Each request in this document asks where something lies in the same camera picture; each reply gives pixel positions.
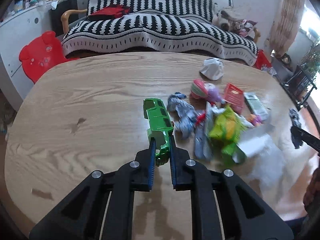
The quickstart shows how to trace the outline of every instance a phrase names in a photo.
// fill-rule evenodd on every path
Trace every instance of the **red stool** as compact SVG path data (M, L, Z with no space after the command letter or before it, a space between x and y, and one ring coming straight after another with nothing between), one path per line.
M56 33L47 31L24 46L19 54L26 76L34 83L50 68L74 59L66 59Z

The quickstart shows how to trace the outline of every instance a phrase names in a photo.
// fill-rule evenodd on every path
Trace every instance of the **beige curtain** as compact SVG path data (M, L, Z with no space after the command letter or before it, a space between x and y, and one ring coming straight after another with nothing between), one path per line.
M303 16L305 0L283 0L280 13L273 22L270 47L277 56L286 53L293 43Z

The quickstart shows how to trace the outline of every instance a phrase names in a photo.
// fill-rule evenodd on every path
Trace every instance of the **couch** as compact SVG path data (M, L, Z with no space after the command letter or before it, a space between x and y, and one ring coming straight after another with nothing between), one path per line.
M233 6L232 0L88 0L87 15L110 4L122 4L132 13L111 20L79 21L70 30L67 11L61 17L65 56L90 50L115 53L147 47L156 51L206 51L223 59L240 59L252 66L257 58L256 43L212 25L220 9Z

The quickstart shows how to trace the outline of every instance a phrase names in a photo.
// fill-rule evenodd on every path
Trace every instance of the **wooden armrest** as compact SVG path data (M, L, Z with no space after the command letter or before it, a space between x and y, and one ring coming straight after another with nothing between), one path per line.
M253 31L254 31L254 39L253 39L253 41L255 43L257 43L258 39L261 37L261 33L258 31L258 29L256 27L253 29Z
M83 10L68 10L65 13L63 13L61 15L63 33L67 34L67 32L69 31L69 16L71 14L86 13L87 11L88 11L87 9L83 9Z

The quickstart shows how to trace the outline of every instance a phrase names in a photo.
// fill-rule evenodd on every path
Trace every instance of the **metal bolt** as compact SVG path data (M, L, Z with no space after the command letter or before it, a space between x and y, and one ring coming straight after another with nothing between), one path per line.
M91 176L94 177L95 179L100 178L102 175L101 171L94 171Z
M130 162L130 167L137 168L137 167L139 167L139 165L140 165L140 163L137 161Z
M194 160L189 159L189 160L186 160L186 165L188 165L188 166L195 166L195 165L196 165L196 162L195 162Z
M226 175L227 177L232 177L233 176L233 171L232 170L225 170L223 172L224 175Z

